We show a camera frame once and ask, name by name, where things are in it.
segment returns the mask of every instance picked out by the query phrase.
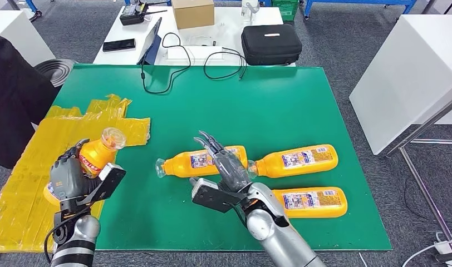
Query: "yellow plastic sheet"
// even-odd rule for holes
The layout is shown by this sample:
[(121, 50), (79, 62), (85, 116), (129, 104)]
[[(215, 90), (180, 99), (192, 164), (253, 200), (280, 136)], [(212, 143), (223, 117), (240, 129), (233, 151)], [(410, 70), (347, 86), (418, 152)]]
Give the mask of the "yellow plastic sheet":
[[(124, 118), (131, 100), (107, 97), (92, 100), (84, 115), (78, 107), (52, 106), (41, 121), (0, 193), (0, 252), (43, 251), (59, 208), (44, 198), (42, 190), (57, 157), (78, 140), (99, 139), (104, 128), (116, 127), (126, 135), (127, 146), (147, 143), (150, 118)], [(93, 216), (99, 217), (101, 208), (102, 203), (95, 204)]]

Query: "smartphone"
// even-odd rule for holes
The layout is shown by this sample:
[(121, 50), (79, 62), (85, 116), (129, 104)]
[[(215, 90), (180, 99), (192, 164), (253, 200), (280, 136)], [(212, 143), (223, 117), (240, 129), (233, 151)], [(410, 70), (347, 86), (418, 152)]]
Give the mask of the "smartphone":
[(104, 42), (103, 43), (103, 52), (123, 50), (123, 49), (135, 48), (135, 47), (136, 47), (136, 41), (134, 39), (126, 39), (126, 40), (119, 40), (119, 41), (113, 41), (113, 42)]

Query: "white table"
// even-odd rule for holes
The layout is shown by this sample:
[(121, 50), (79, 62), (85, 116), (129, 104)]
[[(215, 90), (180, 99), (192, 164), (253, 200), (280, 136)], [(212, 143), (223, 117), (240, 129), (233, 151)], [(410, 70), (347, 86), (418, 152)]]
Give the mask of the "white table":
[(56, 58), (23, 11), (0, 10), (0, 36), (10, 41), (33, 67)]
[(451, 101), (452, 15), (402, 15), (349, 98), (375, 155)]
[[(167, 12), (151, 15), (151, 22), (144, 21), (141, 24), (123, 26), (119, 20), (119, 15), (115, 19), (113, 26), (106, 36), (105, 42), (117, 41), (122, 39), (136, 39), (136, 48), (123, 51), (103, 52), (100, 48), (98, 55), (94, 60), (94, 64), (108, 65), (135, 65), (143, 53), (143, 46), (148, 32), (152, 29), (159, 17), (162, 22), (159, 28), (159, 36), (164, 38), (168, 32), (176, 33), (181, 38), (184, 46), (200, 46), (212, 45), (216, 41), (216, 46), (223, 46), (237, 50), (244, 54), (240, 42), (240, 34), (242, 29), (249, 25), (244, 23), (240, 15), (240, 7), (215, 7), (215, 25), (181, 29), (178, 30), (175, 24), (174, 13), (172, 7), (151, 6), (149, 11), (166, 10)], [(262, 7), (256, 14), (252, 25), (274, 25), (283, 24), (280, 11), (276, 7)], [(167, 36), (165, 45), (175, 45), (178, 40), (175, 36)], [(187, 65), (187, 60), (169, 60), (167, 58), (167, 48), (159, 47), (156, 65)], [(192, 65), (203, 65), (204, 60), (192, 60)], [(223, 55), (222, 60), (214, 60), (209, 65), (228, 65), (239, 66), (239, 58), (234, 55)]]

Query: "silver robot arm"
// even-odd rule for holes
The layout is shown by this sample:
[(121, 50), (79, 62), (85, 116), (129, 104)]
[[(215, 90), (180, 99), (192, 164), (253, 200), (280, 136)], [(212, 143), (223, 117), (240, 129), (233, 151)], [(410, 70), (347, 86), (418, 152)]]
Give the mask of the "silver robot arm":
[(272, 191), (265, 184), (252, 183), (239, 159), (213, 136), (203, 131), (200, 134), (204, 139), (194, 140), (208, 151), (222, 179), (216, 184), (204, 178), (190, 178), (194, 185), (192, 201), (221, 212), (239, 205), (245, 215), (245, 227), (278, 267), (325, 267), (290, 224)]
[[(60, 201), (60, 211), (54, 214), (54, 228), (44, 240), (44, 252), (52, 267), (92, 266), (100, 223), (90, 214), (91, 206), (108, 199), (126, 171), (108, 163), (95, 179), (82, 172), (78, 154), (88, 139), (81, 140), (61, 155), (51, 167), (53, 194)], [(52, 234), (53, 257), (47, 252)]]
[(264, 247), (276, 266), (325, 267), (290, 224), (282, 205), (265, 184), (251, 184), (248, 193), (248, 199), (261, 201), (266, 209), (258, 207), (247, 213), (247, 229)]
[(92, 266), (100, 223), (92, 215), (84, 215), (76, 222), (73, 234), (62, 244), (55, 244), (51, 267)]

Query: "green mat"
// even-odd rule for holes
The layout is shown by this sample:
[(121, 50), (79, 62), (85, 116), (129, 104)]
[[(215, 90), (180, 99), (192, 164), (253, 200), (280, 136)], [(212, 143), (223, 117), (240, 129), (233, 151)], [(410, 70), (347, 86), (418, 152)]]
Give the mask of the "green mat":
[[(162, 91), (174, 66), (146, 66), (146, 85)], [(224, 75), (236, 67), (208, 67)], [(243, 145), (248, 158), (315, 144), (331, 144), (339, 164), (331, 171), (270, 179), (271, 189), (337, 186), (347, 196), (347, 214), (335, 219), (292, 219), (313, 249), (390, 250), (391, 245), (322, 68), (248, 67), (212, 81), (202, 67), (174, 80), (167, 95), (143, 91), (138, 66), (76, 65), (54, 104), (78, 106), (115, 93), (132, 100), (127, 117), (151, 117), (147, 145), (127, 147), (116, 163), (127, 174), (105, 202), (98, 249), (261, 250), (233, 211), (222, 214), (191, 202), (188, 179), (158, 178), (154, 165), (180, 152), (199, 150), (198, 130), (223, 145)], [(219, 176), (208, 176), (219, 181)]]

